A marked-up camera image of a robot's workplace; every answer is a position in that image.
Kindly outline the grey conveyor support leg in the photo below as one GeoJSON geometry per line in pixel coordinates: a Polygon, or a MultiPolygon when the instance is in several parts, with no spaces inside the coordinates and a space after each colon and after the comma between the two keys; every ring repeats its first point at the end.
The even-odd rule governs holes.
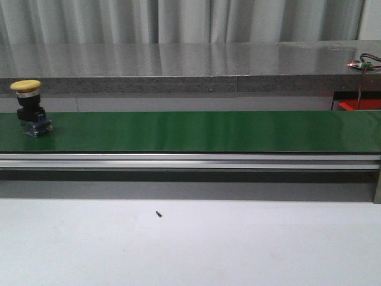
{"type": "Polygon", "coordinates": [[[371,177],[374,179],[376,186],[374,189],[373,203],[380,204],[381,203],[381,174],[380,168],[371,174],[371,177]]]}

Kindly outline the aluminium conveyor side rail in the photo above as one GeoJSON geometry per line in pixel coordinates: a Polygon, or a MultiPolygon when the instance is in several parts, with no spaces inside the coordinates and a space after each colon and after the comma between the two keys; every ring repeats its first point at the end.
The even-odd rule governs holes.
{"type": "Polygon", "coordinates": [[[2,168],[379,170],[378,154],[3,153],[2,168]]]}

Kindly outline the grey stone counter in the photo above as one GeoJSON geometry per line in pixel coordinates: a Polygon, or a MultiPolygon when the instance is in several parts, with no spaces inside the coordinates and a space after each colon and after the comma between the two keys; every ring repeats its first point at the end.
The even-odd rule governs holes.
{"type": "Polygon", "coordinates": [[[1,93],[37,79],[46,94],[380,90],[380,71],[348,67],[379,41],[19,44],[1,46],[1,93]]]}

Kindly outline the small green circuit board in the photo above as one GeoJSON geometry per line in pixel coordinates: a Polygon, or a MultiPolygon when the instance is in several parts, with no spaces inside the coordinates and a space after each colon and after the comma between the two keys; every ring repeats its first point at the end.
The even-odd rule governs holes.
{"type": "Polygon", "coordinates": [[[367,69],[367,68],[371,67],[372,63],[370,63],[370,62],[363,62],[363,61],[360,61],[360,60],[355,60],[355,61],[350,61],[347,64],[347,66],[350,67],[350,68],[353,68],[353,69],[363,70],[363,69],[367,69]]]}

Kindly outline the red plastic bin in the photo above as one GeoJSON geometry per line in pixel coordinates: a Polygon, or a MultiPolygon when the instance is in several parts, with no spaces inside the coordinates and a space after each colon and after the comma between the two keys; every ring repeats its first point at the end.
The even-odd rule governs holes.
{"type": "Polygon", "coordinates": [[[346,111],[354,110],[380,110],[380,99],[365,99],[365,100],[341,100],[338,102],[340,108],[346,111]]]}

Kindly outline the green conveyor belt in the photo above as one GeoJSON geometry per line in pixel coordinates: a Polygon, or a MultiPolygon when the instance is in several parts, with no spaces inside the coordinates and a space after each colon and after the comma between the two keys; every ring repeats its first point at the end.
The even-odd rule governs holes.
{"type": "Polygon", "coordinates": [[[379,153],[379,111],[50,113],[52,132],[22,133],[1,114],[3,152],[379,153]]]}

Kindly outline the grey curtain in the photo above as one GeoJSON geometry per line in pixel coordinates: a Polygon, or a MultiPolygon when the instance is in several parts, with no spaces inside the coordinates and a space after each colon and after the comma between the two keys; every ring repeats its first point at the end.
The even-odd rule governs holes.
{"type": "Polygon", "coordinates": [[[363,1],[2,1],[1,43],[354,40],[363,1]]]}

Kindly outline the yellow mushroom push button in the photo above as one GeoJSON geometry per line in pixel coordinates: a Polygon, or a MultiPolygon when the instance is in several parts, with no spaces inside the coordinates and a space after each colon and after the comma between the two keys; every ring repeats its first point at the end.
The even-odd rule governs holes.
{"type": "Polygon", "coordinates": [[[41,82],[34,79],[19,80],[10,86],[21,105],[17,117],[23,133],[34,138],[52,132],[52,120],[47,118],[45,109],[40,106],[40,86],[41,82]]]}

